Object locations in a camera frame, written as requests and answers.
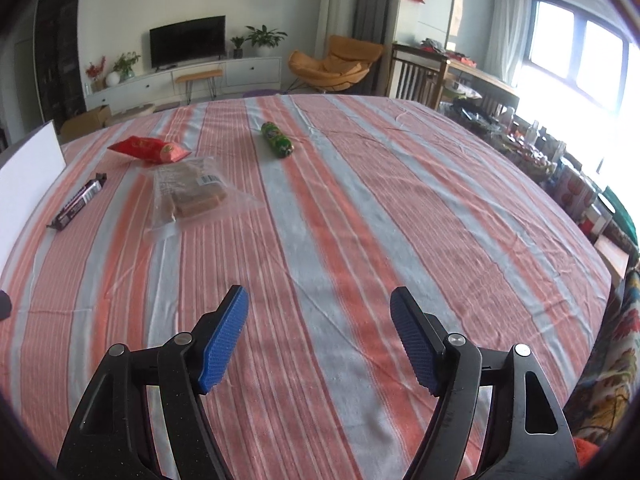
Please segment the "snickers chocolate bar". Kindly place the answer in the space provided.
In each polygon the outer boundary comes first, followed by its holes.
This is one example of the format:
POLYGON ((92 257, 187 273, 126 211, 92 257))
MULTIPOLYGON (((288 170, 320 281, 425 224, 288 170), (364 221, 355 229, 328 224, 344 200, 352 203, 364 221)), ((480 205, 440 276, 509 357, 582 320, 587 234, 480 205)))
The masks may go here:
POLYGON ((92 201, 93 197, 104 188, 106 180, 106 174, 96 174, 87 181, 50 221, 48 228, 58 232, 63 231, 73 218, 92 201))

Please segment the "floral cushion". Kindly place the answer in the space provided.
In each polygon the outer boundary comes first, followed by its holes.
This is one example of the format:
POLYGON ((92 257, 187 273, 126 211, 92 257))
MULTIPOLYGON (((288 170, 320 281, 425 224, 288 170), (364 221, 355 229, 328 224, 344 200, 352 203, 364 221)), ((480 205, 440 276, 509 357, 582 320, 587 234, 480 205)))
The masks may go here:
POLYGON ((604 445, 639 393, 639 269, 627 271, 605 309, 564 414, 581 448, 604 445))

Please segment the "white storage box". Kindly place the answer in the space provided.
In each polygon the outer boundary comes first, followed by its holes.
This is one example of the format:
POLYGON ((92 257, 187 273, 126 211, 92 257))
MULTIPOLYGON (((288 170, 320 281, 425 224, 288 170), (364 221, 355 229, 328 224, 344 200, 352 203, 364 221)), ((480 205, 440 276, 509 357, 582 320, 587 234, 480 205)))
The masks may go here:
POLYGON ((1 153, 2 268, 24 225, 65 167, 66 161, 53 122, 40 126, 1 153))

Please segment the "cardboard box on floor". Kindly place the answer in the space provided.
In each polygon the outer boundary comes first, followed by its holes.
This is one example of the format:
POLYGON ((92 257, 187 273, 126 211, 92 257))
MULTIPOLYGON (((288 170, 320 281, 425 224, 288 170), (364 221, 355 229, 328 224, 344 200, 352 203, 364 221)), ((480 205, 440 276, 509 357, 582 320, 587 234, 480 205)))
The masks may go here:
POLYGON ((62 144, 66 144, 82 136, 101 130, 105 127, 106 122, 111 116, 111 107, 102 105, 67 119, 62 125, 58 140, 60 140, 62 144))

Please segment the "red snack packet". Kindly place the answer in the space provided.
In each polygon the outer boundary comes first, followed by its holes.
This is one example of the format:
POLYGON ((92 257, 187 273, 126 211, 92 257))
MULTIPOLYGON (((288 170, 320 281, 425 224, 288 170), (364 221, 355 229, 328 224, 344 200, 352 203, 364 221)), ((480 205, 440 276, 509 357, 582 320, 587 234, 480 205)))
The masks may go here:
POLYGON ((155 165, 180 162, 191 154, 191 151, 182 144, 141 136, 130 136, 110 145, 108 149, 155 165))

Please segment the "clear bag brown cakes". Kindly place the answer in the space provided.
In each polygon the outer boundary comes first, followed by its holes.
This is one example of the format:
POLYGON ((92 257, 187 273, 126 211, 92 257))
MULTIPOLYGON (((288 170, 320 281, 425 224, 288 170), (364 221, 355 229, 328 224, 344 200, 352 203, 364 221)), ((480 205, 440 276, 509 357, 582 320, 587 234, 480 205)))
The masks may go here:
POLYGON ((156 166, 144 175, 152 188, 145 228, 145 235, 152 240, 164 240, 264 206, 258 198, 236 188, 212 156, 156 166))

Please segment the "wooden stool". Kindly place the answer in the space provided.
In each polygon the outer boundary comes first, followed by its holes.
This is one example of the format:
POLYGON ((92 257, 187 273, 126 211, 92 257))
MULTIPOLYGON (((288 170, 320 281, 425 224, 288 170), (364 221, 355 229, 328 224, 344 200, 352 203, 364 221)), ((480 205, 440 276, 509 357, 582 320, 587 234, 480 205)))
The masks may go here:
POLYGON ((224 76, 224 71, 221 68, 216 68, 216 70, 181 75, 175 80, 175 83, 184 85, 186 104, 190 105, 193 100, 193 87, 196 82, 205 81, 209 96, 214 100, 217 97, 216 80, 222 76, 224 76))

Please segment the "striped red grey tablecloth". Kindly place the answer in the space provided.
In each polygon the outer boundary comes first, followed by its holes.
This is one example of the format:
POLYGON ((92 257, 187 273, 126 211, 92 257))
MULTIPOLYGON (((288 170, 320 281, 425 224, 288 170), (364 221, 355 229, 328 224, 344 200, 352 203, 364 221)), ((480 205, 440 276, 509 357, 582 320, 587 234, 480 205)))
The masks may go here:
POLYGON ((410 289, 450 332, 524 342, 565 401, 608 299, 608 270, 512 162, 427 108, 372 96, 270 96, 170 110, 85 136, 1 275, 1 390, 50 457, 113 344, 190 330, 232 285, 248 318, 204 406, 239 479, 398 479, 435 401, 390 319, 410 289), (260 132, 292 141, 279 158, 260 132), (133 134, 212 156, 264 206, 182 234, 145 235, 150 180, 108 149, 133 134), (104 188, 48 224, 96 174, 104 188))

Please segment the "green snack roll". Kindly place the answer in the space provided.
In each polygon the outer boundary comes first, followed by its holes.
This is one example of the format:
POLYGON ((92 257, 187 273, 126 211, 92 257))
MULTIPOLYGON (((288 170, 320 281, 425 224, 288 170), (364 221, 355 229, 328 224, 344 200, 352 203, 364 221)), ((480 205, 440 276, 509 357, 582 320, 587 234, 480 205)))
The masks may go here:
POLYGON ((264 122, 260 127, 260 132, 266 139, 273 154, 279 158, 287 158, 293 154, 294 146, 292 141, 273 122, 264 122))

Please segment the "white tv cabinet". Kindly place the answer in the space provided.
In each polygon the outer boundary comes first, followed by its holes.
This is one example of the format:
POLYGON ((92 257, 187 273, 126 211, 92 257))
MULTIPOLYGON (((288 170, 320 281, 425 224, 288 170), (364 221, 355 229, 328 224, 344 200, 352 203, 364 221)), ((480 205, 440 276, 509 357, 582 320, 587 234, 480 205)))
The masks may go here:
POLYGON ((282 58, 236 58, 193 64, 130 78, 85 97, 87 110, 108 105, 121 112, 146 104, 227 99, 259 91, 279 91, 282 58))

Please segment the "black television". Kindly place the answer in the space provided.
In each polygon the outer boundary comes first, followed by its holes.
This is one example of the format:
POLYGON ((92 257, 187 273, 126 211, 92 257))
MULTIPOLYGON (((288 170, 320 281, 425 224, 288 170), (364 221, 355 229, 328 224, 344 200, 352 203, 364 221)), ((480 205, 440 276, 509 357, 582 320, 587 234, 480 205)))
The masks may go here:
POLYGON ((152 28, 151 66, 163 68, 226 53, 226 17, 197 18, 152 28))

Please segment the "small potted plant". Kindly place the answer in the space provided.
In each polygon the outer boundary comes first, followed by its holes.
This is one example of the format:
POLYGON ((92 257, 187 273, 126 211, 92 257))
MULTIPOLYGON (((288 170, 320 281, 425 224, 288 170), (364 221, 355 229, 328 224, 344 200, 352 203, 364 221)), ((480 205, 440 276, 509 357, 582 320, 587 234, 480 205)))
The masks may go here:
POLYGON ((246 38, 244 36, 234 36, 230 39, 232 44, 232 58, 242 58, 243 57, 243 46, 245 44, 246 38))

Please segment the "potted green plant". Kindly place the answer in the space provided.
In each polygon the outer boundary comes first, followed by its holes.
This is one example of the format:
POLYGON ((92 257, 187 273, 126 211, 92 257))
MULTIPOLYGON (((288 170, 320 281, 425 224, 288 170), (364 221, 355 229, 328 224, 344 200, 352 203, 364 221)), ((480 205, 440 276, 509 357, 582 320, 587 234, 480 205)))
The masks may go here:
POLYGON ((270 55, 276 47, 280 46, 282 41, 288 38, 288 34, 283 30, 269 29, 266 25, 247 26, 246 29, 246 39, 250 42, 255 54, 260 58, 270 55))

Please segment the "wooden dining chair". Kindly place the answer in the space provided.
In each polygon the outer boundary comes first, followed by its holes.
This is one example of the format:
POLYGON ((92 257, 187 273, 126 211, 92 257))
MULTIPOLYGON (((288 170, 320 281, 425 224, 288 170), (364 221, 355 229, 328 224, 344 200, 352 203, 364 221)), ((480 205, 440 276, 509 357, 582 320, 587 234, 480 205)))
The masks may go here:
POLYGON ((386 96, 437 110, 450 59, 419 48, 393 44, 386 96))

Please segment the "orange lounge chair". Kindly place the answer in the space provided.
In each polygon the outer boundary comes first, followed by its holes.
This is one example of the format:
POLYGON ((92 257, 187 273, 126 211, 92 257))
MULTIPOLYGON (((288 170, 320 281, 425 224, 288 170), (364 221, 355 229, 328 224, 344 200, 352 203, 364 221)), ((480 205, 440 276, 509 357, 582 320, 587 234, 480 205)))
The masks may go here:
POLYGON ((383 53, 382 44, 332 35, 325 58, 319 60, 295 50, 288 58, 288 69, 303 86, 341 92, 363 81, 383 53))

